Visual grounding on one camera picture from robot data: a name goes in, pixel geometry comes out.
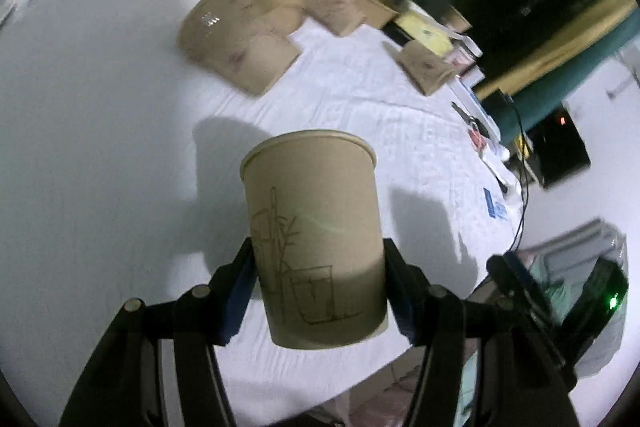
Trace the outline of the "kraft paper cup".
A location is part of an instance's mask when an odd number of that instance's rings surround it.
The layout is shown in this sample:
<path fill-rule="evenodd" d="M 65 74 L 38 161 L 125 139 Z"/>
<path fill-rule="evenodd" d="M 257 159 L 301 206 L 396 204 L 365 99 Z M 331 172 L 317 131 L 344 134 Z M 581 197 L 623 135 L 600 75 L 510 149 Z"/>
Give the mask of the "kraft paper cup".
<path fill-rule="evenodd" d="M 275 136 L 242 160 L 262 300 L 273 342 L 333 349 L 385 331 L 385 262 L 374 150 L 358 136 Z"/>

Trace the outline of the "blue card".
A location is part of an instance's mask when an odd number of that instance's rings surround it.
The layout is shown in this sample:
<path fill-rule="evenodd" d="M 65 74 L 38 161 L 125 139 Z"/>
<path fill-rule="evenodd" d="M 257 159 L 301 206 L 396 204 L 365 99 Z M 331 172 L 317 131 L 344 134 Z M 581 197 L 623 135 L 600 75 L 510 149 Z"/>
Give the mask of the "blue card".
<path fill-rule="evenodd" d="M 509 213 L 501 198 L 496 197 L 488 188 L 484 188 L 488 216 L 492 219 L 509 220 Z"/>

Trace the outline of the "black monitor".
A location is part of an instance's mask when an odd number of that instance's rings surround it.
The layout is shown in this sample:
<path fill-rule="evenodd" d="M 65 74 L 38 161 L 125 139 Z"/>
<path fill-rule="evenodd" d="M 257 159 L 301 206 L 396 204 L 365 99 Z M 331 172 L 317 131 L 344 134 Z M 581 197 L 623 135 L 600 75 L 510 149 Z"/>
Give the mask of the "black monitor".
<path fill-rule="evenodd" d="M 560 105 L 527 131 L 538 183 L 547 190 L 587 170 L 591 160 L 570 113 Z"/>

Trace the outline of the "white textured tablecloth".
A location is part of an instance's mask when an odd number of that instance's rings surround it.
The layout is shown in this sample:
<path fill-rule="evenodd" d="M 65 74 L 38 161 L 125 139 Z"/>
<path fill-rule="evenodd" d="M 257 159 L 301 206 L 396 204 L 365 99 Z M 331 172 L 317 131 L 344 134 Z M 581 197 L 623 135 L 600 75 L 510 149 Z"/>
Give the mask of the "white textured tablecloth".
<path fill-rule="evenodd" d="M 2 27 L 1 368 L 40 425 L 126 299 L 175 299 L 234 257 L 239 167 L 270 136 L 367 141 L 384 234 L 460 296 L 512 242 L 452 92 L 420 95 L 382 32 L 307 20 L 302 55 L 251 98 L 177 49 L 199 1 L 32 0 Z"/>

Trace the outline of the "teal curtain right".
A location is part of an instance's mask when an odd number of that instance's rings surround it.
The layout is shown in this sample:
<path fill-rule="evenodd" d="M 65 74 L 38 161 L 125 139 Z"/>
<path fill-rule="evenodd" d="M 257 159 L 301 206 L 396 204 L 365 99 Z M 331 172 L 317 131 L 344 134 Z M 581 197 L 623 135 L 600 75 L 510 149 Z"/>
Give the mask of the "teal curtain right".
<path fill-rule="evenodd" d="M 608 58 L 639 37 L 639 10 L 582 53 L 549 74 L 543 75 L 514 95 L 489 95 L 482 102 L 508 145 L 522 130 L 532 129 L 549 116 Z"/>

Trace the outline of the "right lying kraft cup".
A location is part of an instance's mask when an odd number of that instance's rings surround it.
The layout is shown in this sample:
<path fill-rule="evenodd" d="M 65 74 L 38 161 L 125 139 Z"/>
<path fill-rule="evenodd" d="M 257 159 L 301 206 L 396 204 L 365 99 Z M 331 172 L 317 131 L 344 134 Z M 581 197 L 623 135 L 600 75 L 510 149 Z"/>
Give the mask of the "right lying kraft cup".
<path fill-rule="evenodd" d="M 391 42 L 384 42 L 383 48 L 425 96 L 434 94 L 457 76 L 454 66 L 419 41 L 410 40 L 401 49 Z"/>

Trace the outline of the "front lying kraft cup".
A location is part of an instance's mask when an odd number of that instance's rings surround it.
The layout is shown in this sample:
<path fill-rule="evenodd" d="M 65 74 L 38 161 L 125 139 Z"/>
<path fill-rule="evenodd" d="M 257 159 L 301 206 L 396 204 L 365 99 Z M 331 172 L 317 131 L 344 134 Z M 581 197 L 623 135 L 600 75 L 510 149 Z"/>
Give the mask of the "front lying kraft cup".
<path fill-rule="evenodd" d="M 177 46 L 192 63 L 253 96 L 269 91 L 302 54 L 254 0 L 201 0 L 184 19 Z"/>

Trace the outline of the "yellow tissue box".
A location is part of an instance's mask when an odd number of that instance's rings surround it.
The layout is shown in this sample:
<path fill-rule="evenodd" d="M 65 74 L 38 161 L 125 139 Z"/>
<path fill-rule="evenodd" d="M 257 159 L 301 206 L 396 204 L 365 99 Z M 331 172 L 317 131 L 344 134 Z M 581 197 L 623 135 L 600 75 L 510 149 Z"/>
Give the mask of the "yellow tissue box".
<path fill-rule="evenodd" d="M 410 39 L 420 42 L 437 56 L 444 58 L 453 49 L 446 31 L 438 26 L 431 15 L 422 10 L 419 5 L 411 0 L 402 0 L 398 5 L 398 17 L 394 23 L 409 36 Z"/>

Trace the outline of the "kraft paper tray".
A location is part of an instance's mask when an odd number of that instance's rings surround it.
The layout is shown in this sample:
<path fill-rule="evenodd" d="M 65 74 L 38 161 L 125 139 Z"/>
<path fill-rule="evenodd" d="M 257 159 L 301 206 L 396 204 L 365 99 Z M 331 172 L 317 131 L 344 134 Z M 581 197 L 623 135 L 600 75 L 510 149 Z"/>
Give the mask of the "kraft paper tray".
<path fill-rule="evenodd" d="M 375 29 L 382 29 L 398 17 L 394 0 L 354 0 L 356 7 L 364 14 L 364 22 Z"/>

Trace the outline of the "yellow curtain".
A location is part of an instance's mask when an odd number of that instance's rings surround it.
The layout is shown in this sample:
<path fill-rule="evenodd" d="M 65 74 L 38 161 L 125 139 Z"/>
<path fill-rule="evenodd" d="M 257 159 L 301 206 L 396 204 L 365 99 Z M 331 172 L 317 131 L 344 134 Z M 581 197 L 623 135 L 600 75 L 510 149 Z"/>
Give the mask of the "yellow curtain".
<path fill-rule="evenodd" d="M 522 91 L 603 39 L 637 8 L 637 0 L 593 2 L 505 74 L 475 87 L 475 95 L 480 101 L 484 101 L 497 91 L 510 95 Z"/>

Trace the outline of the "lying kraft cup by box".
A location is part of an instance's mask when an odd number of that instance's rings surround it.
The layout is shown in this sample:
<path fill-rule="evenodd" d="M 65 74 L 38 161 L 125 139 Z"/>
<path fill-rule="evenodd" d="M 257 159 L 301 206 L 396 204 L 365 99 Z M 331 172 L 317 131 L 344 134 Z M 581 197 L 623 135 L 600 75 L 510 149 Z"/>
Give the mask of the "lying kraft cup by box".
<path fill-rule="evenodd" d="M 303 0 L 303 5 L 313 18 L 337 37 L 350 35 L 366 19 L 354 0 Z"/>

